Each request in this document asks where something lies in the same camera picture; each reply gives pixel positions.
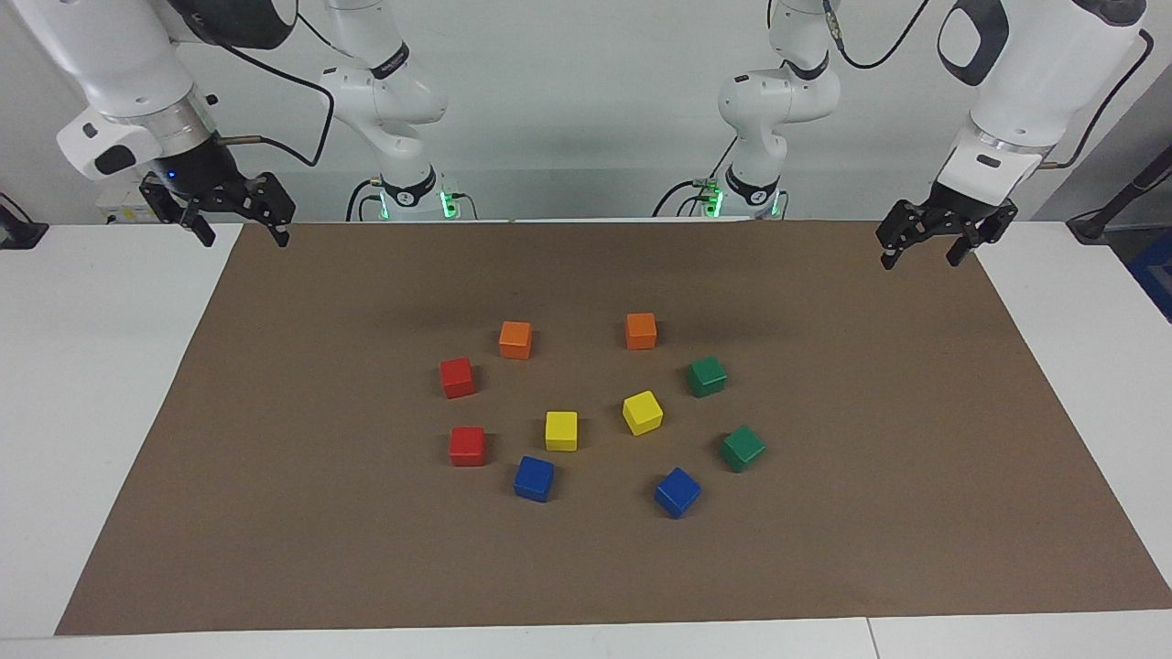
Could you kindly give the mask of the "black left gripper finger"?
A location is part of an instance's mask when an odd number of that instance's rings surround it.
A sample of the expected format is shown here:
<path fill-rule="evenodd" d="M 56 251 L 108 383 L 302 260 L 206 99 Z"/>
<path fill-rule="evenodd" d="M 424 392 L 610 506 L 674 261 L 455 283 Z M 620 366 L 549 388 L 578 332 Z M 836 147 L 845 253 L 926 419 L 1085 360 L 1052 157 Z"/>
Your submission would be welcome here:
<path fill-rule="evenodd" d="M 946 252 L 946 260 L 950 267 L 958 267 L 972 250 L 983 246 L 984 243 L 996 243 L 997 232 L 989 230 L 984 225 L 965 225 L 960 236 Z"/>
<path fill-rule="evenodd" d="M 875 238 L 883 244 L 883 269 L 895 269 L 905 250 L 928 239 L 924 209 L 912 201 L 897 201 L 875 227 Z"/>

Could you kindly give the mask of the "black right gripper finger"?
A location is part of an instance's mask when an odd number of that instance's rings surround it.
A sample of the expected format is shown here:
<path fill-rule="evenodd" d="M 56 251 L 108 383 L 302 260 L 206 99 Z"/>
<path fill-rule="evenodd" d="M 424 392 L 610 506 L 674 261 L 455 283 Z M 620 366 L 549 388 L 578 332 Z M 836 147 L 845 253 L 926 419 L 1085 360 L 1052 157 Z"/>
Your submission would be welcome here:
<path fill-rule="evenodd" d="M 297 202 L 289 197 L 275 174 L 263 172 L 243 177 L 240 184 L 243 189 L 240 216 L 246 220 L 259 222 L 267 229 L 277 247 L 288 246 L 288 226 L 297 215 Z"/>
<path fill-rule="evenodd" d="M 202 217 L 202 197 L 173 192 L 159 177 L 143 177 L 139 192 L 157 220 L 183 227 L 204 247 L 213 246 L 216 232 Z"/>

